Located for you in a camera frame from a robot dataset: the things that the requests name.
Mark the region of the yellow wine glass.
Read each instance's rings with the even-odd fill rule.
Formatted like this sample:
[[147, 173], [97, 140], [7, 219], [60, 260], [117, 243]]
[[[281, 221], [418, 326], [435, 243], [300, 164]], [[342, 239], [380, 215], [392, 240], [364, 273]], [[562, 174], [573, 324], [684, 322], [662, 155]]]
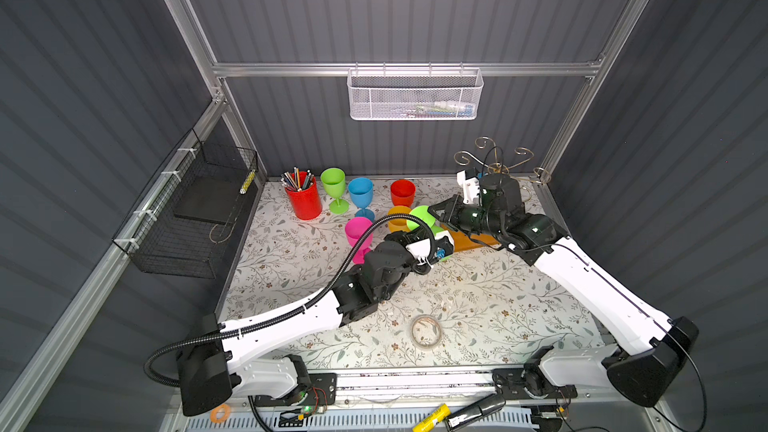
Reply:
[[[410, 212], [411, 212], [411, 209], [409, 207], [397, 205], [397, 206], [392, 207], [388, 211], [387, 215], [388, 216], [394, 216], [394, 215], [398, 215], [398, 214], [408, 215]], [[389, 231], [391, 233], [399, 232], [399, 231], [404, 231], [404, 232], [408, 232], [409, 231], [408, 221], [406, 219], [402, 219], [402, 218], [396, 218], [396, 219], [390, 220], [388, 222], [388, 228], [389, 228]]]

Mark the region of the green wine glass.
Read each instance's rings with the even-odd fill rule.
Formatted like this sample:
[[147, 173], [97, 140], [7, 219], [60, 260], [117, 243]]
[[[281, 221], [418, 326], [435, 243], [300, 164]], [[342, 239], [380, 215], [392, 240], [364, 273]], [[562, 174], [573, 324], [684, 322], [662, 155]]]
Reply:
[[342, 215], [348, 211], [349, 204], [343, 198], [346, 190], [346, 174], [340, 168], [327, 168], [321, 174], [321, 183], [325, 192], [332, 198], [329, 209], [333, 214]]
[[427, 232], [428, 229], [411, 220], [407, 220], [406, 225], [409, 229], [409, 244], [406, 246], [406, 250], [413, 255], [417, 261], [425, 262], [426, 260], [429, 260], [433, 263], [437, 259], [444, 260], [453, 253], [455, 247], [452, 236], [447, 230], [436, 224], [437, 219], [429, 213], [427, 206], [418, 206], [411, 210], [409, 214], [424, 222], [435, 236], [437, 242], [436, 254], [430, 255], [431, 245], [429, 233]]

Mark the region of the red wine glass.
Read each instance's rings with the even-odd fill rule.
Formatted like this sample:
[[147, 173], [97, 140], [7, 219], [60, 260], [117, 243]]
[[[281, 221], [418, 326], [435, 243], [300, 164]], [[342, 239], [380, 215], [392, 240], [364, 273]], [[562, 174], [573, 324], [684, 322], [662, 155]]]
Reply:
[[390, 186], [391, 200], [394, 206], [411, 208], [414, 203], [416, 185], [410, 180], [399, 179]]

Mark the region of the pink wine glass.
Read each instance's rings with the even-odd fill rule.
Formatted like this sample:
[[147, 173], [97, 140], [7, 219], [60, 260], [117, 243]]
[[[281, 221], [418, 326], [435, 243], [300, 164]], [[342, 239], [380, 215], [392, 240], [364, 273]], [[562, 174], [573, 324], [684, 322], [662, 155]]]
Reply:
[[[345, 234], [349, 245], [354, 247], [365, 231], [372, 225], [372, 221], [365, 217], [355, 217], [345, 225]], [[354, 264], [363, 264], [364, 257], [371, 251], [373, 235], [362, 242], [362, 246], [353, 257]]]

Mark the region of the gold rack with orange base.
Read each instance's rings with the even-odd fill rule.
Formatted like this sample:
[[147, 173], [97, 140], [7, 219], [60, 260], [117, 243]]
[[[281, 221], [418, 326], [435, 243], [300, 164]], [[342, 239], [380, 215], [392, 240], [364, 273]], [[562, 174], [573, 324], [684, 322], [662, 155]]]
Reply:
[[[516, 177], [512, 174], [514, 168], [522, 166], [533, 159], [534, 153], [528, 148], [517, 147], [514, 150], [514, 154], [521, 159], [511, 165], [505, 163], [503, 149], [490, 137], [481, 136], [477, 138], [475, 140], [475, 148], [477, 149], [477, 152], [482, 152], [484, 154], [482, 158], [478, 156], [478, 153], [466, 150], [461, 150], [454, 154], [454, 161], [459, 166], [459, 171], [464, 169], [473, 170], [478, 173], [478, 178], [492, 173], [506, 174], [516, 178], [519, 184], [525, 181], [541, 184], [549, 175], [549, 172], [542, 168], [536, 168], [534, 170], [534, 178]], [[479, 235], [473, 235], [472, 238], [469, 239], [472, 242], [478, 242], [478, 236]]]

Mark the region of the blue wine glass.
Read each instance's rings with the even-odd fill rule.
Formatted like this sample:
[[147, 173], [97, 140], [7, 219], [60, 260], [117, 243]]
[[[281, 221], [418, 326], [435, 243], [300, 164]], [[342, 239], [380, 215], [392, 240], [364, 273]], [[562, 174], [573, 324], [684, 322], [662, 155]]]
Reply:
[[374, 221], [375, 214], [369, 209], [374, 194], [373, 182], [365, 177], [355, 178], [349, 183], [348, 192], [353, 204], [358, 208], [355, 216]]

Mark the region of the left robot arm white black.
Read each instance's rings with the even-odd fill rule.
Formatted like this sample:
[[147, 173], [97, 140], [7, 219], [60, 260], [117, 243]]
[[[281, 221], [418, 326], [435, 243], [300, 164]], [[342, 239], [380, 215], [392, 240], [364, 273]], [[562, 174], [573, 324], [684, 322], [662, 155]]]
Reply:
[[426, 275], [453, 253], [454, 241], [448, 232], [435, 233], [413, 215], [403, 218], [416, 223], [416, 229], [387, 235], [362, 263], [355, 264], [353, 258], [366, 240], [390, 219], [383, 217], [367, 226], [320, 290], [245, 319], [219, 322], [207, 316], [186, 339], [152, 352], [143, 365], [145, 375], [178, 389], [187, 417], [240, 396], [298, 402], [311, 386], [304, 360], [297, 355], [271, 359], [269, 353], [368, 317], [381, 302], [391, 299], [409, 275]]

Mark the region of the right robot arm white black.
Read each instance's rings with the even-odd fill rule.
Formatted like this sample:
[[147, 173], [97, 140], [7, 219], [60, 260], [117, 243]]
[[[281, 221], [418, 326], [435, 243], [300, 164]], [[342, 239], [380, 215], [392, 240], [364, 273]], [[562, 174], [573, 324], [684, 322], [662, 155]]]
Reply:
[[515, 179], [499, 173], [457, 179], [461, 193], [429, 206], [429, 214], [467, 236], [492, 236], [500, 249], [559, 283], [615, 340], [591, 351], [539, 349], [532, 358], [536, 388], [613, 387], [636, 405], [656, 406], [689, 363], [697, 326], [685, 317], [671, 319], [640, 299], [555, 220], [527, 212]]

